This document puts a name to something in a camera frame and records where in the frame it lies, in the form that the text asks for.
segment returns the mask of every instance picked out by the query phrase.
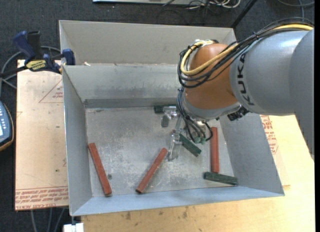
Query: red wooden block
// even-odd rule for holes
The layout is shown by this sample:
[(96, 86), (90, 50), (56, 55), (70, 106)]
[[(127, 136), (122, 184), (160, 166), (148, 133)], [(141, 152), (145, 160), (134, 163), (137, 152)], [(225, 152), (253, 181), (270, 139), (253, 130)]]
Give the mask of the red wooden block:
[(101, 159), (100, 159), (96, 144), (90, 143), (88, 145), (88, 148), (89, 148), (91, 157), (93, 159), (93, 163), (94, 163), (96, 172), (98, 174), (101, 186), (102, 186), (102, 188), (104, 190), (104, 194), (105, 195), (110, 195), (112, 193), (112, 190), (111, 190), (111, 187), (110, 187), (110, 184), (109, 184), (109, 181), (108, 181), (108, 177), (107, 177), (107, 175), (105, 173), (104, 166), (102, 165), (102, 162), (101, 162)]
[(142, 193), (149, 183), (150, 179), (154, 175), (156, 169), (159, 167), (161, 164), (162, 160), (165, 158), (166, 154), (168, 153), (168, 150), (166, 148), (161, 149), (160, 153), (154, 160), (153, 164), (151, 165), (150, 169), (147, 171), (145, 176), (143, 177), (142, 181), (140, 182), (139, 186), (135, 189), (136, 192)]
[(211, 172), (219, 173), (219, 142), (218, 128), (211, 127), (212, 138), (210, 140), (210, 166)]

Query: orange object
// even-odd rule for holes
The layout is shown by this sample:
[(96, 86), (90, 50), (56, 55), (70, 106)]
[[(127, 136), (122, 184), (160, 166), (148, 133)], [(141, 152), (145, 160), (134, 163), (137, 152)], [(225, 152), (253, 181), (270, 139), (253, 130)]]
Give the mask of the orange object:
[[(214, 58), (215, 56), (220, 54), (226, 47), (227, 45), (225, 44), (214, 43), (200, 48), (190, 61), (190, 70), (193, 70), (203, 65), (211, 58)], [(199, 76), (211, 70), (219, 61), (220, 59), (216, 60), (203, 72), (199, 73)], [(229, 78), (229, 65), (231, 61), (232, 59), (230, 59), (224, 65), (214, 71), (209, 77), (209, 81), (196, 88), (186, 88), (184, 90), (185, 97), (191, 105), (200, 109), (208, 110), (224, 108), (237, 102), (237, 99), (232, 92)], [(188, 86), (192, 86), (195, 83), (196, 82), (188, 81), (186, 84)]]
[(90, 143), (88, 145), (88, 148), (89, 148), (89, 151), (90, 151), (90, 154), (91, 154), (91, 157), (92, 157), (96, 172), (98, 174), (101, 186), (102, 186), (102, 188), (104, 190), (104, 194), (105, 195), (110, 195), (112, 193), (112, 190), (111, 190), (111, 187), (110, 187), (110, 184), (109, 184), (109, 181), (108, 181), (108, 177), (107, 177), (107, 175), (105, 173), (104, 166), (102, 165), (102, 162), (101, 162), (101, 159), (100, 159), (96, 144)]
[(161, 164), (162, 160), (165, 158), (168, 150), (166, 148), (161, 149), (160, 153), (154, 160), (153, 164), (151, 165), (150, 169), (147, 171), (145, 176), (143, 177), (142, 181), (140, 182), (139, 186), (135, 189), (136, 192), (142, 193), (149, 183), (150, 179), (154, 175), (155, 171), (158, 169), (159, 165)]
[(211, 172), (219, 173), (219, 142), (218, 128), (211, 127), (212, 138), (210, 140), (210, 168)]

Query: yellow cable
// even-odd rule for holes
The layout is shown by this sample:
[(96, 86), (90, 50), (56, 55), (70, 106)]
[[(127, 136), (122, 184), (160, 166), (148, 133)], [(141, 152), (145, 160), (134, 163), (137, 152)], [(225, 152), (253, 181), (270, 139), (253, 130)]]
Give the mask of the yellow cable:
[[(287, 28), (292, 28), (292, 29), (302, 29), (302, 30), (307, 30), (307, 31), (310, 31), (313, 29), (312, 26), (308, 26), (308, 25), (302, 25), (302, 24), (292, 24), (292, 25), (284, 25), (284, 26), (278, 26), (278, 27), (275, 27), (272, 29), (273, 30), (279, 30), (279, 29), (287, 29)], [(202, 71), (203, 69), (207, 68), (209, 65), (211, 65), (214, 61), (218, 60), (218, 59), (221, 59), (223, 58), (224, 56), (226, 56), (227, 54), (229, 54), (233, 49), (235, 49), (235, 47), (238, 45), (238, 44), (235, 44), (231, 47), (229, 47), (227, 50), (225, 51), (222, 51), (220, 54), (218, 54), (217, 56), (215, 56), (214, 58), (210, 59), (209, 61), (207, 61), (206, 63), (202, 64), (201, 66), (193, 69), (193, 70), (190, 70), (190, 71), (187, 71), (185, 69), (185, 63), (186, 63), (186, 60), (188, 58), (188, 56), (192, 53), (192, 51), (194, 51), (194, 49), (200, 45), (207, 45), (207, 44), (212, 44), (213, 42), (212, 41), (198, 41), (196, 43), (194, 43), (190, 49), (188, 49), (188, 51), (185, 53), (185, 55), (183, 56), (182, 58), (182, 62), (181, 62), (181, 65), (180, 65), (180, 70), (183, 74), (187, 75), (187, 76), (192, 76), (192, 75), (195, 75), (197, 73), (199, 73), (200, 71)]]

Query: gray bin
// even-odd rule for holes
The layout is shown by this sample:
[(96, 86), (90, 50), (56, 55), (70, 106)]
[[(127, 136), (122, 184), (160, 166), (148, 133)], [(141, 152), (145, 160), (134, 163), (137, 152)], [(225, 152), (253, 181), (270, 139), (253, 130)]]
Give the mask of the gray bin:
[[(207, 181), (209, 144), (198, 157), (181, 148), (178, 159), (161, 163), (145, 193), (135, 188), (171, 128), (161, 127), (157, 104), (175, 103), (179, 53), (195, 39), (235, 40), (229, 28), (60, 21), (61, 49), (71, 48), (75, 66), (63, 68), (65, 136), (72, 216), (204, 204), (283, 195), (259, 115), (218, 128), (220, 173), (238, 186)], [(91, 66), (82, 66), (87, 62)], [(88, 143), (96, 143), (109, 175), (105, 197)]]

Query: clamp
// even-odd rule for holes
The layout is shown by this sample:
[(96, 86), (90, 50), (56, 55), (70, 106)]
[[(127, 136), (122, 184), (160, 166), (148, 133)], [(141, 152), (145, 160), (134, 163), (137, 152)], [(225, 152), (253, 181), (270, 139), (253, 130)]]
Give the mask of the clamp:
[[(44, 54), (40, 43), (40, 32), (22, 31), (13, 38), (14, 45), (19, 51), (26, 55), (24, 68), (33, 72), (50, 71), (61, 73), (62, 68), (48, 54)], [(71, 49), (64, 49), (62, 53), (54, 58), (61, 57), (64, 59), (62, 65), (75, 65), (75, 57)]]

